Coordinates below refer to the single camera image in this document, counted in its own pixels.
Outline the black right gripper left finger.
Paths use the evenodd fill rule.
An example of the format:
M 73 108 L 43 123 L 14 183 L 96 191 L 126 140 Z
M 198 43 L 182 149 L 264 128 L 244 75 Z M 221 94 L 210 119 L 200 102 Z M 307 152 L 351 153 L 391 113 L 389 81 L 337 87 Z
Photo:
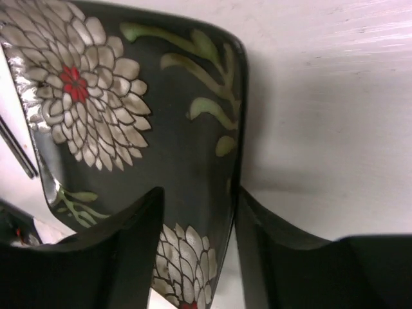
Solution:
M 164 189 L 56 244 L 1 245 L 1 308 L 147 308 Z

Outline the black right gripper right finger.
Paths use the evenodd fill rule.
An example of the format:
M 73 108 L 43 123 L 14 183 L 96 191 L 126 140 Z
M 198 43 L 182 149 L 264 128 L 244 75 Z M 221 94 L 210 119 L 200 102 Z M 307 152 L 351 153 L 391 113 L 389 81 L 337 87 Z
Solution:
M 239 190 L 235 228 L 247 308 L 410 308 L 411 236 L 335 241 L 299 229 Z

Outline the black floral square plate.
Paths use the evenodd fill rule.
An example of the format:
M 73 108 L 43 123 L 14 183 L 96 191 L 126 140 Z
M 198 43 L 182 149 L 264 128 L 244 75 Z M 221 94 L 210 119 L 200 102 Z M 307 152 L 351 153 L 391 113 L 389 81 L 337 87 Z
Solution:
M 165 191 L 152 286 L 210 308 L 241 172 L 247 58 L 211 24 L 96 1 L 2 1 L 1 76 L 24 115 L 39 201 L 8 199 L 68 234 Z

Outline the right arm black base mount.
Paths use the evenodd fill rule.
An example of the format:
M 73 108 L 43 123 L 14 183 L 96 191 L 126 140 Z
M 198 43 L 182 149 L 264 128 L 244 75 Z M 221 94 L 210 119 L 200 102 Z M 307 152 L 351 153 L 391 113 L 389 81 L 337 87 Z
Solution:
M 42 245 L 33 217 L 1 200 L 1 242 L 15 247 Z

